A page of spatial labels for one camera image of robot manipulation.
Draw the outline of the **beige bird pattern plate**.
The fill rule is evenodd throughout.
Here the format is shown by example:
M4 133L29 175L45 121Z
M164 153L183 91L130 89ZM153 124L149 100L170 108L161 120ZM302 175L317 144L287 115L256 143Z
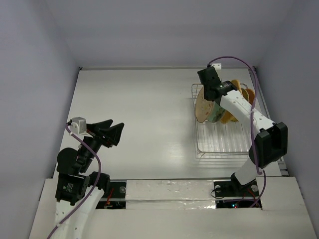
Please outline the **beige bird pattern plate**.
M212 113L213 105L213 101L208 101L204 98L204 87L202 87L197 95L195 104L195 116L199 123L207 120Z

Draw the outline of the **green flower plate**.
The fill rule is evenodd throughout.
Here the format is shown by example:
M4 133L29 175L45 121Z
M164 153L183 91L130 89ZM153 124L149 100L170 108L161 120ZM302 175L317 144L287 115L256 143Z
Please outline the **green flower plate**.
M225 112L226 112L226 110L223 107L221 107L219 104L214 102L212 112L209 115L209 117L207 118L207 121L209 121L211 123L216 123L223 118L223 116L225 115Z

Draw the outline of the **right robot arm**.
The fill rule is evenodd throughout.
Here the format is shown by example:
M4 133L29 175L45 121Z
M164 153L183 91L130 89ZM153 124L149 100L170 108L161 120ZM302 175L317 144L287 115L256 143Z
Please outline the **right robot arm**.
M243 194L258 173L288 151L288 127L265 117L242 96L238 87L222 82L214 67L197 72L203 85L203 99L229 113L251 133L249 159L230 177L229 189L234 195Z

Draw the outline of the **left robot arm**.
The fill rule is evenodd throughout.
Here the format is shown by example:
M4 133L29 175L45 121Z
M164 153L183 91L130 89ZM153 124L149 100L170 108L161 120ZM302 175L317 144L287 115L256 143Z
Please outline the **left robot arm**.
M80 145L64 148L57 156L55 227L49 239L82 239L95 209L125 208L126 182L111 181L102 173L97 155L102 146L118 145L123 128L124 123L114 125L111 119L87 123L76 117L66 123L66 131Z

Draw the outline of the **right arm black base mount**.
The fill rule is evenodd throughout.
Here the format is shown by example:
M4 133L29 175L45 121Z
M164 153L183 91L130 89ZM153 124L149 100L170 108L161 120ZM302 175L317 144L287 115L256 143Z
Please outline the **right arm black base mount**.
M218 200L235 197L244 198L245 196L257 197L259 195L256 179L241 185L233 175L230 179L214 180L211 190L211 196Z

